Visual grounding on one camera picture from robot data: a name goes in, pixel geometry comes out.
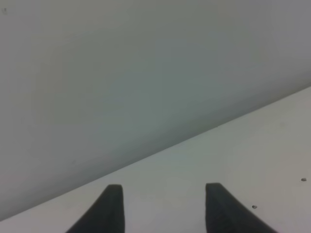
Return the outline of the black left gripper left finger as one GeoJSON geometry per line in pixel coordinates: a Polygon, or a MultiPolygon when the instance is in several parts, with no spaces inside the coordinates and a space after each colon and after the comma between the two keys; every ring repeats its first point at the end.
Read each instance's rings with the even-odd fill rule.
{"type": "Polygon", "coordinates": [[[69,233],[124,233],[123,188],[110,184],[68,230],[69,233]]]}

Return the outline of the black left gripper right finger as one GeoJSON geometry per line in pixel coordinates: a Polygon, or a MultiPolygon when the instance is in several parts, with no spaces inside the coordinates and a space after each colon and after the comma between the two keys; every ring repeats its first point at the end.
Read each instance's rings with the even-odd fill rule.
{"type": "Polygon", "coordinates": [[[207,233],[274,233],[220,183],[206,184],[207,233]]]}

